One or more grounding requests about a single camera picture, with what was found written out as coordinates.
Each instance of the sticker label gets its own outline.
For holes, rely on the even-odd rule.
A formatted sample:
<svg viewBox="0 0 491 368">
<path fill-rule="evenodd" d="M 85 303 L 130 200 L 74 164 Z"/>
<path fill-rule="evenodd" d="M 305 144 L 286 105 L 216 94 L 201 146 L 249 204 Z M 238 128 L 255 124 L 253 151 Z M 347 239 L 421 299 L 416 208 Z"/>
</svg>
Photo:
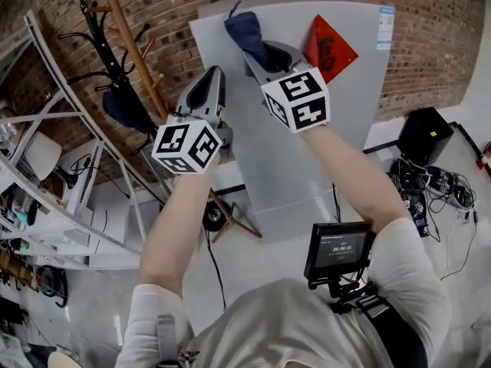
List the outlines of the sticker label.
<svg viewBox="0 0 491 368">
<path fill-rule="evenodd" d="M 392 43 L 392 31 L 394 30 L 394 17 L 396 10 L 392 7 L 381 7 L 378 21 L 377 50 L 387 51 Z"/>
</svg>

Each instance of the brick wall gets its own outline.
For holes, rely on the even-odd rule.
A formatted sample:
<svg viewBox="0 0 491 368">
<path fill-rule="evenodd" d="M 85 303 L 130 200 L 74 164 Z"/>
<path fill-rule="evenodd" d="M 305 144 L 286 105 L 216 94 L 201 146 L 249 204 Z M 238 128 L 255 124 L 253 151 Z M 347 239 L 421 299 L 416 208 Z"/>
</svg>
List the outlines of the brick wall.
<svg viewBox="0 0 491 368">
<path fill-rule="evenodd" d="M 22 15 L 33 8 L 39 13 L 44 34 L 65 76 L 100 70 L 102 63 L 88 42 L 81 39 L 58 41 L 55 37 L 69 31 L 87 31 L 79 1 L 0 0 L 0 39 L 21 28 Z M 104 4 L 104 0 L 86 1 Z M 153 75 L 163 72 L 168 77 L 163 81 L 160 91 L 172 106 L 175 106 L 176 98 L 186 83 L 203 69 L 188 21 L 197 18 L 199 6 L 216 1 L 120 0 L 134 34 L 144 23 L 151 25 L 141 45 L 143 47 L 152 37 L 157 38 L 147 60 Z M 479 50 L 484 0 L 352 1 L 393 5 L 397 9 L 394 43 L 381 93 L 378 120 L 398 117 L 420 107 L 448 107 L 460 103 Z M 110 43 L 115 54 L 121 56 L 123 52 L 117 48 L 117 40 L 113 38 Z M 44 96 L 44 87 L 40 84 L 45 84 L 46 88 L 52 86 L 49 76 L 46 73 L 43 76 L 42 72 L 38 73 L 39 69 L 35 69 L 38 62 L 35 51 L 26 54 L 18 63 L 19 70 L 24 74 L 18 75 L 16 81 L 10 80 L 8 85 L 2 86 L 0 96 L 14 94 L 13 97 L 17 101 L 21 100 L 26 108 L 34 109 L 33 100 Z M 158 113 L 137 72 L 132 73 L 130 78 L 143 104 L 158 122 Z M 94 85 L 105 83 L 105 79 L 86 80 L 74 85 L 74 89 L 116 146 L 142 173 L 148 173 L 140 157 L 131 154 L 142 143 L 144 136 L 119 126 L 102 112 L 102 93 L 95 93 Z M 64 129 L 60 124 L 51 126 L 58 130 L 58 134 L 52 135 L 65 149 L 70 149 L 86 133 L 79 124 L 65 126 Z M 111 173 L 115 173 L 109 161 L 105 164 Z"/>
</svg>

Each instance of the person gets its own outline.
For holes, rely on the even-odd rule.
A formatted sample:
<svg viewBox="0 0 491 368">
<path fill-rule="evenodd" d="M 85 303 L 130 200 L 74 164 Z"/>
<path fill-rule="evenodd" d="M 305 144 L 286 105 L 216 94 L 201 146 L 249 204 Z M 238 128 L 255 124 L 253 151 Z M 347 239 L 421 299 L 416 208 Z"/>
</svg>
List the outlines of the person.
<svg viewBox="0 0 491 368">
<path fill-rule="evenodd" d="M 397 190 L 365 155 L 327 126 L 300 135 L 346 201 L 372 223 L 377 237 L 368 279 L 414 329 L 431 365 L 447 335 L 450 304 Z M 154 368 L 160 363 L 160 315 L 173 317 L 165 337 L 178 346 L 181 366 L 379 366 L 380 351 L 354 312 L 335 314 L 326 290 L 310 291 L 306 282 L 280 280 L 249 291 L 214 324 L 193 334 L 183 304 L 183 276 L 198 241 L 217 163 L 215 159 L 201 176 L 181 176 L 155 222 L 141 256 L 117 368 Z"/>
</svg>

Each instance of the red sign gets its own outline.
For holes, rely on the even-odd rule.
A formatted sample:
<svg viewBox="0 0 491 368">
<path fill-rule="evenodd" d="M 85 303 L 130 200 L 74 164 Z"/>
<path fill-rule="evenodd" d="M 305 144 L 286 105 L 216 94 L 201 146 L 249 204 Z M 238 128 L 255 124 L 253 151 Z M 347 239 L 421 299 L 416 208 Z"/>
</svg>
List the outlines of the red sign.
<svg viewBox="0 0 491 368">
<path fill-rule="evenodd" d="M 318 67 L 326 84 L 358 57 L 342 36 L 320 15 L 314 19 L 304 55 L 310 64 Z"/>
</svg>

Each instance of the small monitor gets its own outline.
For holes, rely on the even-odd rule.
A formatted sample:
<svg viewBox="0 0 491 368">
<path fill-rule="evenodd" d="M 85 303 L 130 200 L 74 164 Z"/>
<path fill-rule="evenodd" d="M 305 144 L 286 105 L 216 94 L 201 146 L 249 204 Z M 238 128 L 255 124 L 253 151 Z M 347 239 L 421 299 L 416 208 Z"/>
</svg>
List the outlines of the small monitor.
<svg viewBox="0 0 491 368">
<path fill-rule="evenodd" d="M 370 222 L 314 224 L 304 276 L 318 281 L 360 270 L 374 239 Z"/>
</svg>

